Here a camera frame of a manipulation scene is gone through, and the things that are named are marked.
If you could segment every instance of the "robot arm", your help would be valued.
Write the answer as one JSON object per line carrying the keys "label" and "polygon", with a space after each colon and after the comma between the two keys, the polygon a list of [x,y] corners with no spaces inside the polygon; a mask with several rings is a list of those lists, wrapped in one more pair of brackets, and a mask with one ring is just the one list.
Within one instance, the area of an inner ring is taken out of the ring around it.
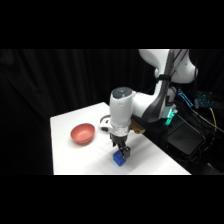
{"label": "robot arm", "polygon": [[140,117],[149,123],[167,117],[170,108],[173,107],[172,101],[175,96],[173,91],[169,90],[169,85],[171,79],[179,74],[177,69],[182,62],[177,60],[176,74],[171,77],[177,51],[172,49],[145,49],[139,52],[147,63],[156,68],[155,77],[158,79],[158,83],[154,95],[136,93],[127,87],[115,89],[110,98],[110,116],[102,118],[100,124],[102,130],[110,133],[113,146],[118,145],[124,159],[130,157],[130,148],[125,145],[125,142],[130,131],[132,115]]}

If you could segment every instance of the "white table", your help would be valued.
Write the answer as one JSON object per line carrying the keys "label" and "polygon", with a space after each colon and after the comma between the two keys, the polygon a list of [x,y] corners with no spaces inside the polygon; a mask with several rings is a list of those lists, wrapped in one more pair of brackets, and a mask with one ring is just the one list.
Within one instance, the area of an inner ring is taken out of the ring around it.
{"label": "white table", "polygon": [[[109,107],[100,103],[51,118],[55,175],[190,175],[144,135],[133,131],[127,140],[131,157],[119,167],[113,161],[117,146],[112,147],[109,134],[99,129],[105,115],[109,115]],[[90,123],[96,129],[87,146],[77,145],[70,137],[71,130],[82,123]]]}

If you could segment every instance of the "black cable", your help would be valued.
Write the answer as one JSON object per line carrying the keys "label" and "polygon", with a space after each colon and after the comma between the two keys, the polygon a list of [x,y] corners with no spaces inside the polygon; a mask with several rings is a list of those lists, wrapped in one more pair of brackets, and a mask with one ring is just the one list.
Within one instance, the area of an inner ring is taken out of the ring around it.
{"label": "black cable", "polygon": [[183,61],[183,59],[185,58],[187,52],[188,52],[189,49],[187,49],[187,51],[185,52],[184,56],[182,57],[181,61]]}
{"label": "black cable", "polygon": [[177,56],[174,58],[173,63],[177,60],[177,58],[179,57],[180,53],[182,52],[183,49],[180,49],[180,51],[178,52]]}
{"label": "black cable", "polygon": [[156,86],[156,84],[154,84],[153,86],[151,86],[151,87],[145,92],[145,94],[148,93],[150,90],[152,90],[152,89]]}
{"label": "black cable", "polygon": [[[179,57],[179,55],[180,55],[180,53],[182,52],[182,50],[183,50],[183,49],[180,49],[180,51],[178,52],[177,56],[174,58],[174,60],[173,60],[173,64],[174,64],[174,62],[177,60],[177,58]],[[148,93],[150,90],[152,90],[152,89],[156,86],[156,84],[153,85],[153,86],[151,86],[151,87],[145,92],[145,94]]]}

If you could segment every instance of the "green light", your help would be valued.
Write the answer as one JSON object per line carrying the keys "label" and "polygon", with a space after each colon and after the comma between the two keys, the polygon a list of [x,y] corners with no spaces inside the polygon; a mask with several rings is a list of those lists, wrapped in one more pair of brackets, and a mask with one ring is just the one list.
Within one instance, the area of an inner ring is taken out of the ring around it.
{"label": "green light", "polygon": [[170,118],[170,119],[167,119],[167,121],[166,121],[165,125],[166,125],[166,126],[169,126],[169,125],[170,125],[170,123],[171,123],[171,121],[172,121],[172,119],[171,119],[171,118]]}
{"label": "green light", "polygon": [[173,109],[171,108],[171,109],[170,109],[170,112],[169,112],[169,114],[168,114],[168,116],[167,116],[167,118],[168,118],[168,119],[173,118],[173,115],[174,115],[174,113],[173,113]]}

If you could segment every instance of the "wire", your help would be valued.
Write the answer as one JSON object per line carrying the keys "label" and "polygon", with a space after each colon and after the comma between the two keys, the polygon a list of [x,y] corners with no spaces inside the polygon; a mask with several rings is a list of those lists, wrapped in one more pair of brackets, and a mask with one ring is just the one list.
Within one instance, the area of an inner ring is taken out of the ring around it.
{"label": "wire", "polygon": [[180,51],[178,52],[177,56],[174,58],[173,63],[177,60],[177,58],[179,57],[180,53],[182,52],[183,49],[180,49]]}
{"label": "wire", "polygon": [[[173,60],[173,63],[177,60],[177,58],[179,57],[179,55],[180,55],[180,53],[182,52],[182,50],[183,49],[180,49],[180,51],[178,52],[178,54],[177,54],[177,56],[174,58],[174,60]],[[153,85],[153,86],[151,86],[145,93],[148,93],[150,90],[152,90],[155,86],[156,86],[156,84],[155,85]]]}
{"label": "wire", "polygon": [[150,90],[152,90],[156,86],[156,84],[154,84],[153,86],[151,86],[145,93],[148,93]]}
{"label": "wire", "polygon": [[212,110],[212,108],[210,108],[211,112],[212,112],[212,116],[213,116],[213,119],[214,119],[214,124],[215,124],[215,132],[217,131],[217,123],[216,123],[216,119],[215,119],[215,114],[214,114],[214,111]]}
{"label": "wire", "polygon": [[177,114],[177,116],[183,121],[185,122],[188,126],[190,126],[192,129],[194,129],[198,134],[200,134],[204,140],[206,140],[205,136],[200,132],[198,131],[197,129],[195,129],[192,125],[190,125],[186,120],[184,120],[179,114]]}
{"label": "wire", "polygon": [[[192,108],[190,108],[190,110],[192,110],[196,115],[198,115],[198,113],[197,113],[196,111],[194,111]],[[206,119],[205,119],[204,117],[202,117],[201,115],[199,115],[199,116],[201,117],[202,120],[204,120],[205,122],[207,122],[208,124],[210,124],[210,125],[213,126],[214,128],[217,128],[217,130],[221,131],[222,133],[224,133],[224,131],[223,131],[221,128],[215,126],[214,124],[212,124],[211,122],[209,122],[208,120],[206,120]]]}
{"label": "wire", "polygon": [[187,52],[188,52],[189,49],[187,49],[187,51],[185,52],[184,56],[182,57],[181,61],[183,61],[183,59],[185,58]]}
{"label": "wire", "polygon": [[[217,123],[216,123],[216,119],[215,119],[215,114],[214,114],[214,111],[213,111],[212,108],[210,108],[210,111],[212,112],[212,117],[213,117],[213,119],[214,119],[215,132],[217,132]],[[210,144],[204,151],[208,150],[208,149],[210,148],[210,146],[213,144],[214,141],[215,141],[215,138],[212,139],[211,144]]]}

